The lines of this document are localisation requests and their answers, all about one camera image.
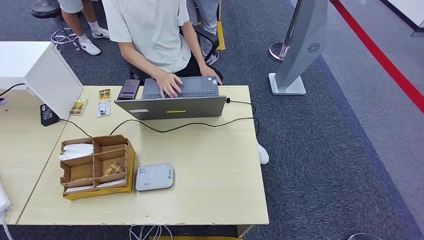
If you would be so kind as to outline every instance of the card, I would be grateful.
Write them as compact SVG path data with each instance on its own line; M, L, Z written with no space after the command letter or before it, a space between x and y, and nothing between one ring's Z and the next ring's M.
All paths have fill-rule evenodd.
M111 102L99 102L97 104L97 117L109 116L111 114Z
M70 115L82 115L84 109L86 109L87 103L89 101L87 99L77 99L73 103L72 108L69 111Z
M98 91L98 102L107 102L111 100L111 90L110 89L104 89Z

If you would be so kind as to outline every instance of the cardboard box compartment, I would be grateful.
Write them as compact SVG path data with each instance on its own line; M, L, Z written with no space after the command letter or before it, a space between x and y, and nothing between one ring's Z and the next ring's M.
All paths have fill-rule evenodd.
M72 201L133 190L136 153L127 138L113 135L67 140L62 142L61 152L72 144L92 144L93 154L60 161L63 169L60 184L65 199Z

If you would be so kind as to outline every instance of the laptop touchpad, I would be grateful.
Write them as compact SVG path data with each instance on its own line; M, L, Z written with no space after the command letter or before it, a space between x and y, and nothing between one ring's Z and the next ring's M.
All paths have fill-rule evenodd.
M196 91L202 89L202 79L200 78L186 78L183 80L183 85L178 84L183 92Z

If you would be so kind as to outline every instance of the smartphone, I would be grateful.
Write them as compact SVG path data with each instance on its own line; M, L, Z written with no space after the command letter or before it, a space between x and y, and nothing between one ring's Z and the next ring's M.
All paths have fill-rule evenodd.
M136 98L137 91L139 90L139 79L125 80L122 89L120 90L118 100L133 100Z

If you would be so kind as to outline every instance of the hand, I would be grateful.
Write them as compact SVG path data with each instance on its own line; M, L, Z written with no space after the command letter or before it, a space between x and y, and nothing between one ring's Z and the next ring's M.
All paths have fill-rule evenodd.
M221 78L218 76L218 74L206 64L203 65L202 67L200 67L200 73L201 73L202 76L215 76L218 84L219 85L223 84L223 82L221 81Z
M165 94L171 98L177 97L175 90L178 93L181 93L181 89L178 87L176 82L180 84L183 84L183 82L175 74L159 69L152 77L156 79L162 98L165 98Z

